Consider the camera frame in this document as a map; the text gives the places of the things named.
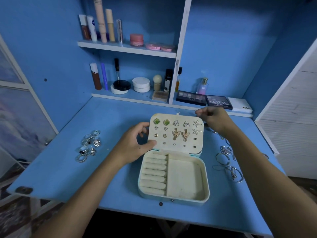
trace blue desk surface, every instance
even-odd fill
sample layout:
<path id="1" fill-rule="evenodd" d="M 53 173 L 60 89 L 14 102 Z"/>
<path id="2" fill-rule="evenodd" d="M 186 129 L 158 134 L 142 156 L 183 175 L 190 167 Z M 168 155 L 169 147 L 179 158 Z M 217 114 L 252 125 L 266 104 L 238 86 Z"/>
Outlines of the blue desk surface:
<path id="1" fill-rule="evenodd" d="M 148 121 L 155 113 L 178 112 L 180 115 L 194 116 L 192 110 L 92 97 L 8 190 L 14 192 L 19 186 L 32 187 L 32 197 L 66 202 L 131 125 Z M 261 152 L 269 155 L 269 161 L 282 170 L 254 122 L 245 117 L 231 118 Z M 95 129 L 101 131 L 102 143 L 97 148 L 97 155 L 89 157 L 84 163 L 75 162 L 82 138 Z M 117 173 L 101 200 L 100 208 L 252 234 L 271 234 L 245 180 L 242 183 L 233 183 L 224 171 L 212 168 L 213 165 L 219 165 L 215 155 L 221 145 L 226 143 L 218 135 L 207 130 L 204 132 L 203 153 L 200 158 L 206 164 L 210 198 L 203 206 L 193 207 L 171 202 L 164 202 L 163 206 L 159 206 L 156 200 L 142 198 L 137 190 L 142 162 L 140 158 Z M 231 162 L 239 168 L 237 161 Z"/>

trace black eyeshadow palette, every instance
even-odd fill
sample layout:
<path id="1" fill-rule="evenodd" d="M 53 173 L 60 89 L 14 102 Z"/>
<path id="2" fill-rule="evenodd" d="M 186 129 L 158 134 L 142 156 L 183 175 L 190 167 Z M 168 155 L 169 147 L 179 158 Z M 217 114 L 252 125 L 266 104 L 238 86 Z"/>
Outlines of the black eyeshadow palette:
<path id="1" fill-rule="evenodd" d="M 185 91 L 178 91 L 176 101 L 206 106 L 206 96 Z"/>
<path id="2" fill-rule="evenodd" d="M 224 109 L 232 109 L 231 104 L 224 96 L 211 96 L 206 95 L 208 106 L 211 107 L 223 107 Z"/>

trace purple tube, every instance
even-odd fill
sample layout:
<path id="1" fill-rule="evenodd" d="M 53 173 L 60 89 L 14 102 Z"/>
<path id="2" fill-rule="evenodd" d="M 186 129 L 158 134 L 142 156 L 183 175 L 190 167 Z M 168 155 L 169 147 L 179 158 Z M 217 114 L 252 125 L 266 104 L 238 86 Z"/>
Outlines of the purple tube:
<path id="1" fill-rule="evenodd" d="M 108 90 L 106 69 L 105 69 L 105 64 L 103 62 L 101 63 L 101 71 L 102 71 L 103 83 L 105 84 L 105 90 Z"/>

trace open jewelry box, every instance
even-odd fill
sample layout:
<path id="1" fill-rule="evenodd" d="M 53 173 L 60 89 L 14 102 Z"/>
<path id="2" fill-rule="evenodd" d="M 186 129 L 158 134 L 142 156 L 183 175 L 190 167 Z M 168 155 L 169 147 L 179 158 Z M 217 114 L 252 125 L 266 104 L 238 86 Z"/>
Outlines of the open jewelry box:
<path id="1" fill-rule="evenodd" d="M 203 149 L 204 123 L 192 116 L 154 114 L 149 139 L 156 146 L 146 152 L 139 174 L 142 197 L 189 205 L 203 205 L 210 196 Z"/>

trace person's left hand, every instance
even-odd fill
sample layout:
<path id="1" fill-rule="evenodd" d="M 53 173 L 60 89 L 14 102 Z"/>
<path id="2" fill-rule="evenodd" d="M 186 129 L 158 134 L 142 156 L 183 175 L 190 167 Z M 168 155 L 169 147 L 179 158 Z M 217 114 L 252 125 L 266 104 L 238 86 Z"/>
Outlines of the person's left hand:
<path id="1" fill-rule="evenodd" d="M 140 145 L 137 142 L 137 135 L 143 138 L 143 133 L 148 134 L 146 127 L 150 125 L 149 122 L 140 122 L 135 126 L 130 127 L 114 146 L 109 155 L 114 156 L 115 159 L 120 159 L 121 165 L 124 166 L 137 160 L 147 151 L 153 149 L 156 145 L 156 140 L 149 140 L 148 143 Z"/>

